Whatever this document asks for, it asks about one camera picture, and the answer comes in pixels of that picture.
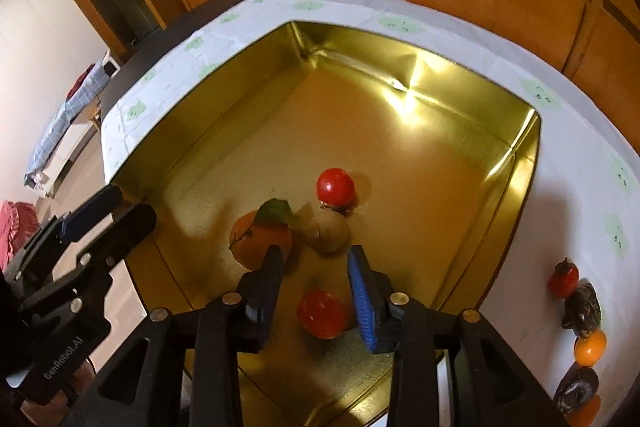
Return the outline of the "beige round fruit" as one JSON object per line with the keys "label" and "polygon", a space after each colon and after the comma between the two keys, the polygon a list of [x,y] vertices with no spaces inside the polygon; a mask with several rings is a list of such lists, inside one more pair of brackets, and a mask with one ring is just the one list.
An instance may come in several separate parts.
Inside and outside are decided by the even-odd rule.
{"label": "beige round fruit", "polygon": [[306,244],[318,254],[333,254],[348,241],[346,218],[338,211],[324,208],[312,217],[305,229]]}

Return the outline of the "pink red cloth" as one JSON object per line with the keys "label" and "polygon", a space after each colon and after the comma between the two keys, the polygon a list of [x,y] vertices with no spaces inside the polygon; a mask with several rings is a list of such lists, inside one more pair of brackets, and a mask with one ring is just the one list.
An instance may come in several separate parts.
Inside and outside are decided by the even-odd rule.
{"label": "pink red cloth", "polygon": [[39,221],[34,205],[29,202],[1,204],[0,265],[4,271],[13,257],[38,231]]}

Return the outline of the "orange with green leaf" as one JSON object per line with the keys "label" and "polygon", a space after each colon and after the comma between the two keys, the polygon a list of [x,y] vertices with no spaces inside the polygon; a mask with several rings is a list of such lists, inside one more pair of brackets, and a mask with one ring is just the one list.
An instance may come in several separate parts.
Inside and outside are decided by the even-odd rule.
{"label": "orange with green leaf", "polygon": [[293,248],[293,222],[294,213],[286,199],[268,199],[234,222],[229,251],[236,262],[250,271],[262,266],[271,246],[279,247],[286,261]]}

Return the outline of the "red tomato in box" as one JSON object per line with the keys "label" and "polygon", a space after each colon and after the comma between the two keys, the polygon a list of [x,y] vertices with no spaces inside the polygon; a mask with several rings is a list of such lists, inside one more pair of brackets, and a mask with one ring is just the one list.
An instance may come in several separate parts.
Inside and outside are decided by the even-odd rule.
{"label": "red tomato in box", "polygon": [[355,182],[342,168],[329,168],[319,174],[316,195],[321,204],[337,209],[347,208],[356,198]]}

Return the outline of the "white bench with clothes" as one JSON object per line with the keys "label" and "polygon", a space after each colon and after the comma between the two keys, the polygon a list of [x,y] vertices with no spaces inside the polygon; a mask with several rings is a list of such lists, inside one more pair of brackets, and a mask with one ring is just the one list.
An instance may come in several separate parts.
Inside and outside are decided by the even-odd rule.
{"label": "white bench with clothes", "polygon": [[110,50],[83,72],[44,130],[30,155],[23,182],[38,197],[48,198],[65,166],[100,127],[100,95],[120,66]]}

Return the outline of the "gold metal tin box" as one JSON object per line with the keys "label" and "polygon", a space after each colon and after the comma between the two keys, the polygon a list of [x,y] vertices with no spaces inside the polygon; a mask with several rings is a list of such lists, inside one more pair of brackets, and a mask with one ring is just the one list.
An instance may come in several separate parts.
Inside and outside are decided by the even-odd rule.
{"label": "gold metal tin box", "polygon": [[392,359],[361,340],[347,251],[425,306],[479,305],[540,138],[533,106],[425,46],[283,23],[216,58],[113,172],[157,215],[127,265],[145,305],[191,311],[282,247],[271,333],[238,358],[244,423],[367,425]]}

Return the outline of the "small red cherry tomato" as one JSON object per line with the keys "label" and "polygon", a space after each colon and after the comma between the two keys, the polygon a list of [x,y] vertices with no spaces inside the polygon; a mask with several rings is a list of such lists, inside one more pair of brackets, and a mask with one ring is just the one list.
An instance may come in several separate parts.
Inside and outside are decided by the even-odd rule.
{"label": "small red cherry tomato", "polygon": [[566,299],[576,291],[579,282],[578,266],[568,258],[555,265],[548,280],[548,289],[555,299]]}

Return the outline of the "dark brown avocado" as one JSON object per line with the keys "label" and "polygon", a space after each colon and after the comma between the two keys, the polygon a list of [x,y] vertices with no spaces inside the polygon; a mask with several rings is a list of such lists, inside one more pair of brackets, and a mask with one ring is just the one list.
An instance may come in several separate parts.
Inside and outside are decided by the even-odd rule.
{"label": "dark brown avocado", "polygon": [[600,329],[602,311],[597,291],[587,280],[580,280],[574,293],[564,300],[562,327],[586,339]]}

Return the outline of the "orange fruit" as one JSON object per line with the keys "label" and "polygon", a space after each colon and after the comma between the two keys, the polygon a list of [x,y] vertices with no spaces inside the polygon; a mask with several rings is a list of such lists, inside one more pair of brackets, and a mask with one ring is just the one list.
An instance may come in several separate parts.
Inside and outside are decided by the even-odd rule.
{"label": "orange fruit", "polygon": [[586,338],[577,338],[574,343],[574,359],[580,366],[593,366],[604,355],[608,340],[602,329],[597,329]]}

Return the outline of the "white green patterned tablecloth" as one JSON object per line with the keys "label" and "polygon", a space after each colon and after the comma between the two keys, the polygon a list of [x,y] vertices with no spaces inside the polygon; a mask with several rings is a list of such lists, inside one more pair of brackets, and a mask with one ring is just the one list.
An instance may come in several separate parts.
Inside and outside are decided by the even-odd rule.
{"label": "white green patterned tablecloth", "polygon": [[570,257],[600,300],[598,426],[639,421],[639,157],[582,90],[538,56],[466,20],[404,0],[212,0],[154,35],[103,97],[104,176],[205,76],[291,20],[337,23],[415,44],[521,95],[542,119],[533,192],[484,310],[552,389],[568,342],[544,279]]}

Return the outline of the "dark brown round fruit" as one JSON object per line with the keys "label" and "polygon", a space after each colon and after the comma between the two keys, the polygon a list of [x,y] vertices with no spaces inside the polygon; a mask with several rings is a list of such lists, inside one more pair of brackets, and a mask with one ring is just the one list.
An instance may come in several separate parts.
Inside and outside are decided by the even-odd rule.
{"label": "dark brown round fruit", "polygon": [[573,364],[558,384],[553,402],[562,414],[577,411],[597,394],[599,385],[592,367]]}

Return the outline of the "orange tangerine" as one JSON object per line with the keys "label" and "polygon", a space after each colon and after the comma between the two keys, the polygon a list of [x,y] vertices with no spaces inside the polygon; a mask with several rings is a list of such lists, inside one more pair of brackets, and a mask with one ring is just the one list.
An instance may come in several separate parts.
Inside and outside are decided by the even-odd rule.
{"label": "orange tangerine", "polygon": [[580,409],[574,410],[565,416],[570,427],[590,427],[596,419],[601,408],[600,395],[595,395]]}

